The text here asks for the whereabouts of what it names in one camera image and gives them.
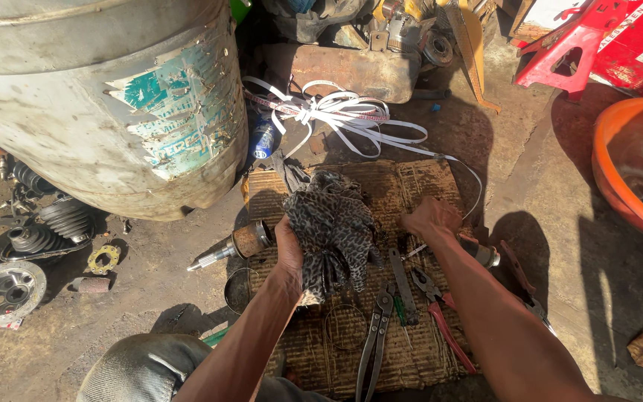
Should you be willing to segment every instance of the leopard print cloth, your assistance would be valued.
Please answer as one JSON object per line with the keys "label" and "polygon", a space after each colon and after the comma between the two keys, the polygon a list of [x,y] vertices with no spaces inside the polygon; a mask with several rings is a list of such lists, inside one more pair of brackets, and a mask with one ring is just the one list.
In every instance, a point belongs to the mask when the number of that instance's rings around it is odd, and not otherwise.
{"label": "leopard print cloth", "polygon": [[301,305],[321,304],[337,288],[360,292],[367,262],[383,268],[374,244],[374,218],[362,201],[359,183],[334,172],[315,172],[306,191],[284,201],[291,229],[304,251]]}

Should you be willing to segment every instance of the hand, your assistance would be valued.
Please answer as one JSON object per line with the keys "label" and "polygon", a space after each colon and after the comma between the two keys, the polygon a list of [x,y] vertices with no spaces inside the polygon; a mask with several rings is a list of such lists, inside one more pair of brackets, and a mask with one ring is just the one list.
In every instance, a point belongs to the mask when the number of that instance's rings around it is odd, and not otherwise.
{"label": "hand", "polygon": [[446,200],[439,201],[428,195],[423,197],[421,205],[412,214],[401,214],[396,218],[396,225],[423,238],[439,231],[454,236],[462,223],[454,206]]}
{"label": "hand", "polygon": [[304,253],[299,247],[299,241],[289,225],[289,217],[286,214],[274,227],[274,235],[277,243],[277,265],[299,279],[301,284],[301,264],[304,262]]}

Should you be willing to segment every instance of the orange plastic basin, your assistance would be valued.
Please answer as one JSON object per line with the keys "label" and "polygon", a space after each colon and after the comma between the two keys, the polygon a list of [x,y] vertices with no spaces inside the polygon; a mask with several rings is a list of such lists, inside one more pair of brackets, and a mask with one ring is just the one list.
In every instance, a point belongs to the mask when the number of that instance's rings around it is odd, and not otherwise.
{"label": "orange plastic basin", "polygon": [[592,169],[607,201],[643,232],[643,98],[618,102],[597,117]]}

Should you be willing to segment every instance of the red jack stand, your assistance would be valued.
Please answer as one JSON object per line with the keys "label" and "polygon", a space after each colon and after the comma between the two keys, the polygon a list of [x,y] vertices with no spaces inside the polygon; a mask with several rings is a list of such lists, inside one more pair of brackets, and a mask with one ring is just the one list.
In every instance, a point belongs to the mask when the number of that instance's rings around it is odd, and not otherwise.
{"label": "red jack stand", "polygon": [[[565,10],[562,13],[562,19],[577,12],[582,10]],[[532,51],[537,53],[515,76],[514,84],[528,87],[533,82],[539,82],[564,89],[569,93],[568,101],[579,103],[604,33],[619,25],[625,16],[627,16],[627,0],[594,0],[576,21],[559,27],[517,51],[518,57]],[[573,56],[579,56],[575,73],[569,73],[568,67],[564,67],[567,72],[561,71],[562,66],[557,65],[563,64],[568,61],[566,59]]]}

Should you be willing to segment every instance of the screwdriver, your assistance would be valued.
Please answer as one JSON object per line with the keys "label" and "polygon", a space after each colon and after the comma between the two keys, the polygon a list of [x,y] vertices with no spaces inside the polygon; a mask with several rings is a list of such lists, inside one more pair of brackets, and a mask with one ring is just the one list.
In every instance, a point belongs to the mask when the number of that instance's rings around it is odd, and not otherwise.
{"label": "screwdriver", "polygon": [[411,338],[409,338],[409,332],[406,331],[406,310],[404,307],[404,302],[401,300],[401,296],[394,296],[394,307],[396,307],[396,314],[399,315],[399,320],[401,320],[401,327],[404,328],[404,332],[406,333],[406,340],[409,342],[409,346],[411,346],[411,350],[413,351]]}

